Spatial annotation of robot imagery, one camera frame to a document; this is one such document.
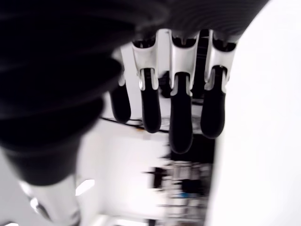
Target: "white wall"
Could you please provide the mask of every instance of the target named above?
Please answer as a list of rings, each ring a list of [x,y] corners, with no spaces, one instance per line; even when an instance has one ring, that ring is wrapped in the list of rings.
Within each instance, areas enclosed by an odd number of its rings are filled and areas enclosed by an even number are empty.
[[[105,213],[136,218],[161,217],[162,197],[153,192],[152,176],[142,172],[160,167],[167,154],[167,134],[149,134],[101,121],[95,130],[105,137]]]

